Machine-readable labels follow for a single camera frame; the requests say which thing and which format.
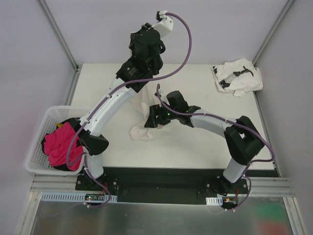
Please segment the cream white t shirt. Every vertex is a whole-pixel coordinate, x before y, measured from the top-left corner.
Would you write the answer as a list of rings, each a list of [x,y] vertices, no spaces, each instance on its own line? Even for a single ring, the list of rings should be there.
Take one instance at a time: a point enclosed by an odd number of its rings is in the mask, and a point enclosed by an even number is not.
[[[150,141],[165,136],[170,131],[166,126],[158,126],[157,128],[144,127],[144,124],[148,120],[150,106],[157,104],[157,98],[154,92],[150,85],[146,85],[138,94],[130,99],[133,109],[139,113],[137,124],[129,131],[134,141]]]

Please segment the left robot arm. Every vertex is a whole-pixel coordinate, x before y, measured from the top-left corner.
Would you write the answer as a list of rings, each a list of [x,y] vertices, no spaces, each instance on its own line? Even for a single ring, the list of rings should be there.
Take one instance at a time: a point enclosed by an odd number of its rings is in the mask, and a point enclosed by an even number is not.
[[[172,29],[172,25],[167,28],[161,21],[155,25],[146,23],[138,32],[131,33],[129,48],[132,55],[122,64],[102,100],[86,115],[70,123],[75,131],[79,131],[80,142],[88,152],[85,167],[90,176],[86,184],[92,190],[99,190],[104,181],[101,177],[104,173],[102,154],[109,142],[102,135],[103,130],[122,105],[147,84],[146,80],[159,73],[163,66],[160,54],[165,51],[161,38]]]

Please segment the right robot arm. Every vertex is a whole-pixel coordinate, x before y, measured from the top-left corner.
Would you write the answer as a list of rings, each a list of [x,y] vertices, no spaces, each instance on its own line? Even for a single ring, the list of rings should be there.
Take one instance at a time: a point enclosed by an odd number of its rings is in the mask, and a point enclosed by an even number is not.
[[[242,177],[248,164],[259,154],[265,144],[255,136],[259,132],[246,116],[225,121],[212,114],[206,114],[199,106],[190,106],[180,91],[173,91],[166,96],[169,103],[151,105],[145,128],[157,128],[178,120],[192,128],[200,128],[225,138],[231,160],[223,174],[211,184],[211,190],[226,196],[233,192],[237,181]]]

